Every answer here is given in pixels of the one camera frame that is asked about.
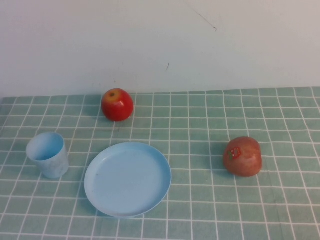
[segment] blue plate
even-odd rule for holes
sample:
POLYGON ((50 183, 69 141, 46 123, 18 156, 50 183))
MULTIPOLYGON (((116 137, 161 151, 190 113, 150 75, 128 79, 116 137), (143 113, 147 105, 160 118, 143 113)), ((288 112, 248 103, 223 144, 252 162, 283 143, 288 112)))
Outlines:
POLYGON ((124 142, 102 151, 84 178, 94 207, 115 218, 132 218, 156 207, 171 185, 165 156, 152 146, 124 142))

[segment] wall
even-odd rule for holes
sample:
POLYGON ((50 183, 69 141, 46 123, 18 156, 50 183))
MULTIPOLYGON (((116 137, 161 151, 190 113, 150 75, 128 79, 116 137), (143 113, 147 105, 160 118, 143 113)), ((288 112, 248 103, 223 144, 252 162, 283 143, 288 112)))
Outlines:
POLYGON ((319 0, 1 0, 0 97, 319 85, 319 0))

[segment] red apple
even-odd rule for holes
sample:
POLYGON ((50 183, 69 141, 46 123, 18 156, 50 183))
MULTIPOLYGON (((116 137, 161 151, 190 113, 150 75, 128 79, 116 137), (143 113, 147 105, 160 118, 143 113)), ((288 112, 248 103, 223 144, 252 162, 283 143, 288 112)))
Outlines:
POLYGON ((259 143, 248 136, 231 140, 223 153, 226 169, 241 177, 251 177, 260 172, 262 157, 259 143))
POLYGON ((134 102, 129 93, 114 88, 103 95, 101 110, 107 119, 119 122, 130 117, 134 110, 134 102))

